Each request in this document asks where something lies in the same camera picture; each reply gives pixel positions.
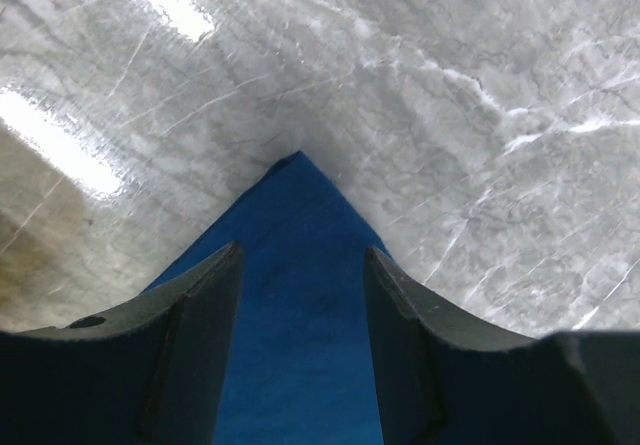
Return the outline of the blue t-shirt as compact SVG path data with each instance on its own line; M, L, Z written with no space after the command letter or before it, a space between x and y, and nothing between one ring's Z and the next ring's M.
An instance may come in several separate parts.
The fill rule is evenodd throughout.
M243 290L214 440L379 444L368 336L371 226L302 153L276 162L159 276L221 246L244 250Z

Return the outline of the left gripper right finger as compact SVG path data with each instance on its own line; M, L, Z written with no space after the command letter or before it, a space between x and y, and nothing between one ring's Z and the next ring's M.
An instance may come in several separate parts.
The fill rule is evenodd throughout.
M409 277L377 248L364 291L388 444L635 444L639 336L529 338Z

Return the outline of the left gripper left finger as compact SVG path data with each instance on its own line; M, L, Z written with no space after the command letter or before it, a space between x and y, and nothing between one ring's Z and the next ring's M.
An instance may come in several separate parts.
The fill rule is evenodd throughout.
M5 444L209 444L242 291L231 243L64 328L1 335Z

